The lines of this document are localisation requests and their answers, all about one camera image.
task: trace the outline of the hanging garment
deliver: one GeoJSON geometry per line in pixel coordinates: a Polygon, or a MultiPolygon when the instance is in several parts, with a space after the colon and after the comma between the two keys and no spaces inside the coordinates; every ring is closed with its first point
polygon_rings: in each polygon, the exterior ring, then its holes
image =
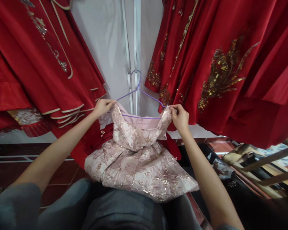
{"type": "MultiPolygon", "coordinates": [[[[113,138],[113,123],[105,126],[99,132],[90,132],[86,135],[88,140],[86,140],[85,151],[77,152],[76,154],[71,154],[73,159],[79,164],[79,166],[84,169],[84,162],[88,155],[90,155],[95,150],[101,148],[104,143],[110,141],[113,138]]],[[[166,133],[166,140],[158,140],[158,142],[165,147],[170,154],[175,158],[175,160],[181,160],[181,153],[171,136],[166,133]]]]}
{"type": "Polygon", "coordinates": [[[145,86],[191,125],[260,148],[285,140],[288,0],[165,1],[145,86]]]}
{"type": "Polygon", "coordinates": [[[14,129],[24,130],[29,137],[50,131],[0,53],[0,136],[14,129]]]}
{"type": "Polygon", "coordinates": [[[0,53],[30,102],[58,128],[78,122],[106,94],[70,11],[52,1],[0,1],[0,53]]]}
{"type": "Polygon", "coordinates": [[[120,109],[119,104],[111,108],[113,139],[85,159],[85,171],[91,178],[103,186],[137,192],[156,202],[198,190],[197,182],[156,142],[166,139],[172,121],[170,108],[159,115],[161,119],[154,127],[126,121],[120,109]]]}

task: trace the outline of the gray sleeve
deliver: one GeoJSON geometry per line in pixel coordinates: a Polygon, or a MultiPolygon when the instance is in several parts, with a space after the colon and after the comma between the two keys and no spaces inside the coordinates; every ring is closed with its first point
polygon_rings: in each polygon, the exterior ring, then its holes
{"type": "Polygon", "coordinates": [[[216,230],[239,230],[233,226],[230,226],[230,225],[227,225],[227,224],[224,224],[224,225],[221,225],[219,227],[217,227],[216,230]]]}
{"type": "Polygon", "coordinates": [[[12,186],[0,196],[0,229],[35,229],[41,191],[36,184],[12,186]]]}

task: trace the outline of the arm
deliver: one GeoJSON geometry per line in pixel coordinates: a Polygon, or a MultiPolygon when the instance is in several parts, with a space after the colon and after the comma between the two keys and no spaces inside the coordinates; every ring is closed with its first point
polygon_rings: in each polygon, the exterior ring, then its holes
{"type": "Polygon", "coordinates": [[[189,131],[189,114],[180,104],[170,107],[174,125],[183,139],[196,180],[207,205],[213,229],[223,224],[244,229],[225,187],[189,131]]]}
{"type": "Polygon", "coordinates": [[[46,148],[22,173],[13,185],[31,182],[43,193],[51,177],[68,157],[90,126],[105,114],[116,101],[100,99],[95,109],[79,124],[46,148]]]}

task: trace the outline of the red tile floor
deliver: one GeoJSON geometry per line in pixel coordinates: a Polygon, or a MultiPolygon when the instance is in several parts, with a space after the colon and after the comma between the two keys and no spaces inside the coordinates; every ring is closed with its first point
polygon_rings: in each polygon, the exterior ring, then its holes
{"type": "MultiPolygon", "coordinates": [[[[197,142],[205,142],[216,153],[225,154],[234,148],[234,145],[228,138],[196,138],[197,142]]],[[[182,145],[182,139],[175,140],[177,145],[182,145]]],[[[19,156],[29,156],[29,160],[34,160],[50,144],[11,144],[0,145],[0,156],[18,156],[18,158],[0,158],[0,187],[10,186],[28,167],[30,162],[11,163],[10,161],[24,160],[19,156]]],[[[63,164],[53,175],[46,190],[42,195],[41,212],[58,198],[60,198],[67,189],[81,178],[89,178],[88,174],[73,161],[64,161],[63,164]]]]}

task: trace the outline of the white wall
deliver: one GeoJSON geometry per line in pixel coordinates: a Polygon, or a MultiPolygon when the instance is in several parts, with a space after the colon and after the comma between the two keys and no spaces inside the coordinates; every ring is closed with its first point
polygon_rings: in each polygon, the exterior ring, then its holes
{"type": "MultiPolygon", "coordinates": [[[[125,0],[127,32],[130,48],[131,69],[134,69],[134,2],[125,0]]],[[[72,14],[92,53],[92,56],[106,82],[106,98],[117,99],[129,92],[126,71],[126,48],[123,36],[123,20],[119,0],[74,0],[72,14]]],[[[158,99],[158,94],[144,87],[146,74],[153,55],[161,20],[163,5],[161,0],[141,1],[140,70],[143,73],[141,89],[158,99]]],[[[139,115],[158,116],[158,102],[139,94],[139,115]]],[[[129,97],[119,101],[130,112],[129,97]]],[[[112,122],[109,115],[102,117],[101,126],[112,122]]],[[[190,126],[194,137],[216,137],[211,132],[195,125],[190,126]]],[[[169,132],[172,138],[180,138],[179,133],[169,132]]],[[[29,138],[22,131],[9,133],[0,138],[2,143],[48,143],[55,141],[50,132],[40,137],[29,138]]]]}

